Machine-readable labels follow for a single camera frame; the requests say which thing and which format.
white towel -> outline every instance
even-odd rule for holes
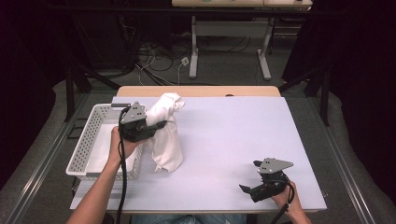
[[[157,163],[155,171],[162,168],[174,172],[183,162],[183,153],[177,133],[177,123],[173,113],[184,105],[177,93],[164,93],[157,102],[146,112],[148,126],[166,120],[163,128],[157,130],[146,144],[152,148],[152,159]]]

white paper surface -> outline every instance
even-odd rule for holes
[[[277,210],[271,199],[254,203],[239,188],[239,184],[252,188],[260,185],[261,177],[253,161],[265,158],[293,162],[294,166],[284,173],[296,183],[303,209],[326,209],[284,98],[182,99],[186,104],[175,117],[184,161],[173,173],[155,173],[151,151],[144,148],[138,178],[128,181],[124,210],[152,213]],[[147,106],[155,100],[129,98]],[[81,181],[71,209],[76,208],[91,184],[88,180]],[[118,209],[120,193],[118,181],[108,210]]]

forearm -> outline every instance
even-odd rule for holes
[[[119,167],[119,162],[107,162],[67,223],[102,223]]]
[[[303,210],[294,182],[290,181],[290,185],[287,186],[283,192],[277,194],[276,196],[273,196],[272,199],[274,200],[278,208],[283,207],[285,203],[289,201],[291,189],[293,189],[294,191],[294,197],[289,204],[288,210],[285,212],[285,215],[289,217],[293,224],[311,224],[311,220],[308,218],[308,216],[305,214],[305,211]]]

human hand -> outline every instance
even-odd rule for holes
[[[144,143],[145,140],[139,142],[130,142],[128,140],[123,140],[124,150],[125,150],[125,159],[130,157],[134,152],[134,149]],[[110,151],[108,154],[107,162],[114,162],[120,164],[120,154],[121,154],[121,145],[120,145],[120,131],[119,127],[115,126],[111,130],[111,142],[110,142]]]
[[[296,185],[293,181],[290,181],[290,184],[294,188],[294,199],[291,202],[291,204],[289,204],[288,211],[285,214],[291,219],[291,221],[294,224],[310,224],[311,220],[306,216],[301,206]],[[283,190],[283,192],[271,198],[276,203],[276,206],[280,209],[288,202],[289,194],[290,194],[290,187],[289,185],[287,185]]]

black curtain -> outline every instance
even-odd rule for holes
[[[313,10],[351,16],[307,20],[283,78],[291,81],[332,58],[330,90],[342,102],[350,145],[374,182],[395,203],[390,183],[396,177],[396,4],[390,0],[316,0]],[[343,44],[336,45],[340,36]]]
[[[35,141],[55,103],[52,87],[64,80],[64,62],[50,25],[35,1],[0,2],[0,66],[4,126],[2,188]]]

